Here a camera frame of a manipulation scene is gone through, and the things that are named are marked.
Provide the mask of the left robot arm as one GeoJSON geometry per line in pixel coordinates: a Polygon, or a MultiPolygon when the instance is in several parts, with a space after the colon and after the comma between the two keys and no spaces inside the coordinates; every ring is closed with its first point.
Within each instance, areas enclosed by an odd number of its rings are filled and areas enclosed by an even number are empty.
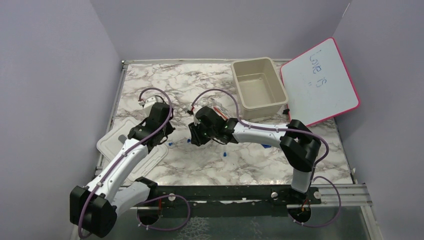
{"type": "Polygon", "coordinates": [[[70,222],[80,239],[107,236],[117,218],[136,203],[152,205],[157,191],[146,183],[132,183],[119,190],[131,171],[156,147],[163,144],[174,127],[173,107],[164,102],[146,103],[147,117],[133,126],[113,160],[85,186],[75,186],[69,196],[70,222]]]}

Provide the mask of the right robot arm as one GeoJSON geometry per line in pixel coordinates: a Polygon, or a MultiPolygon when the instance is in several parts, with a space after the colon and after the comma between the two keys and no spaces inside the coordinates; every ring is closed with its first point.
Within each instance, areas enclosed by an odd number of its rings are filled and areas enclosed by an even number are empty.
{"type": "Polygon", "coordinates": [[[282,150],[293,168],[289,199],[300,204],[309,196],[315,160],[322,142],[301,121],[268,125],[237,118],[224,119],[215,110],[204,106],[193,112],[188,124],[191,143],[202,146],[211,140],[221,144],[254,143],[282,150]]]}

